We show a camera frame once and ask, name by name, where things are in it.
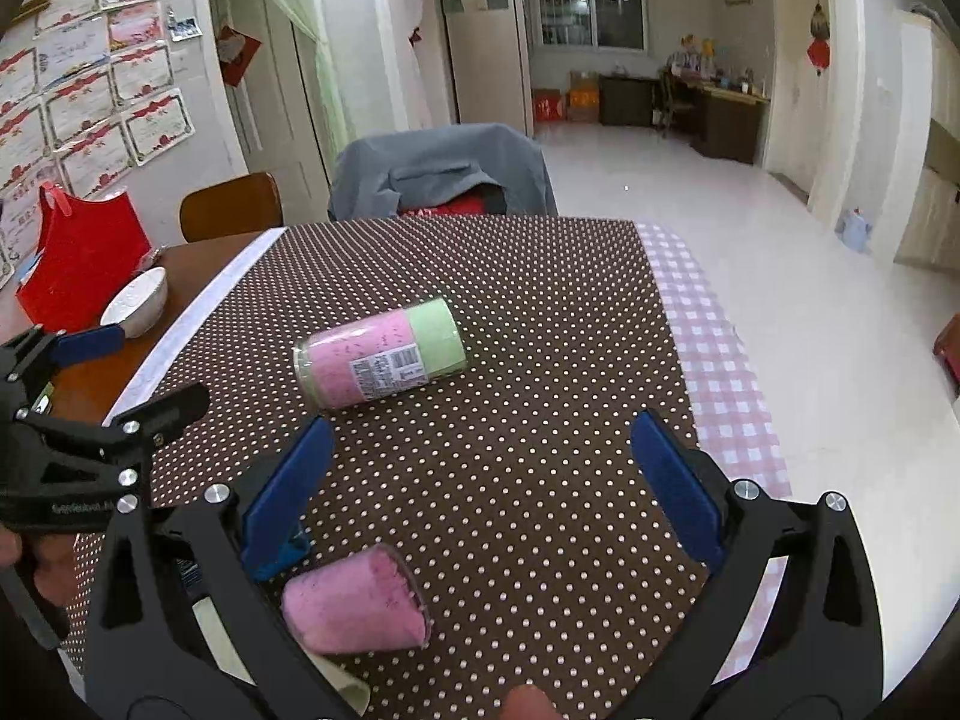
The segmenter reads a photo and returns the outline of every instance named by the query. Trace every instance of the tiled floor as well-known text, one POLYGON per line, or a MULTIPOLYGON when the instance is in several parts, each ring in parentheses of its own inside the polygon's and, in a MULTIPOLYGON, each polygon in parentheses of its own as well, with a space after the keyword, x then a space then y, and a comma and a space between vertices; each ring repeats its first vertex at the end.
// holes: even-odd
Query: tiled floor
POLYGON ((560 213, 680 234, 746 343, 797 500, 848 496, 872 565, 886 689, 960 594, 960 424, 930 355, 960 284, 882 274, 756 167, 647 129, 541 132, 560 213))

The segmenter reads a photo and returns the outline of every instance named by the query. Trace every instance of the blue gripper pad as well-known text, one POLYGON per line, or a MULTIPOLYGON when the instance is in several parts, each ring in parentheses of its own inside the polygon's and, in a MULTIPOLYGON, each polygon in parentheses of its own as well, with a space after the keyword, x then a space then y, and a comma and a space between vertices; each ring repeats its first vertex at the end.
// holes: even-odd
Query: blue gripper pad
POLYGON ((70 367, 120 351, 123 341, 123 328, 119 324, 107 324, 58 338, 50 351, 50 359, 57 367, 70 367))
POLYGON ((333 429, 314 419, 256 496, 243 521, 240 560, 251 576, 275 563, 296 533, 306 504, 317 493, 333 457, 333 429))
POLYGON ((634 461, 653 488, 683 549, 694 560, 706 563, 710 571, 715 571, 724 558, 720 545, 720 512, 666 430, 650 413, 640 412, 630 430, 634 461))

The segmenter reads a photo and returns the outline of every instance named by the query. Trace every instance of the finger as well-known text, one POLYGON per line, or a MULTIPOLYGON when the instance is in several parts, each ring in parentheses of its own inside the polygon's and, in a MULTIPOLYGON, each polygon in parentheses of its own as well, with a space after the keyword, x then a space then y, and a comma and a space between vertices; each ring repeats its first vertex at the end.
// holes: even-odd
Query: finger
POLYGON ((65 607, 77 594, 77 568, 72 557, 40 565, 34 574, 37 592, 51 604, 65 607))
POLYGON ((37 556, 37 562, 60 562, 73 555, 73 542, 76 536, 58 533, 56 536, 41 536, 33 539, 30 546, 37 556))
POLYGON ((560 712, 542 690, 520 685, 507 693, 500 720, 560 720, 560 712))
POLYGON ((8 568, 20 560, 22 549, 20 534, 8 531, 0 525, 0 568, 8 568))

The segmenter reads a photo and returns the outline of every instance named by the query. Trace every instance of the red gift bag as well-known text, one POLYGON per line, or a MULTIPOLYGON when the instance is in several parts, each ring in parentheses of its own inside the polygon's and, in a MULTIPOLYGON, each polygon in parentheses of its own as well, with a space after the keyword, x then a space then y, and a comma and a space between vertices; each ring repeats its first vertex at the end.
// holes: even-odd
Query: red gift bag
POLYGON ((17 299, 31 321, 48 331, 85 330, 100 321, 150 242, 126 191, 80 200, 45 181, 40 209, 40 261, 17 289, 17 299))

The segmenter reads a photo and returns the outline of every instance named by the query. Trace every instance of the chair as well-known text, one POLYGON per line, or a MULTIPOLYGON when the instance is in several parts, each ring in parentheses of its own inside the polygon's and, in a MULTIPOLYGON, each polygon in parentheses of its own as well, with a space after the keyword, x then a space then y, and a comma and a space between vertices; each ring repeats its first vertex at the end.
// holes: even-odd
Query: chair
POLYGON ((189 244, 282 225, 280 193, 267 172, 191 191, 181 202, 181 232, 189 244))
POLYGON ((661 131, 666 138, 670 127, 673 127, 673 118, 676 114, 689 113, 696 106, 693 103, 686 103, 683 100, 677 100, 677 81, 674 79, 670 68, 661 68, 661 95, 664 98, 664 114, 661 116, 661 131))

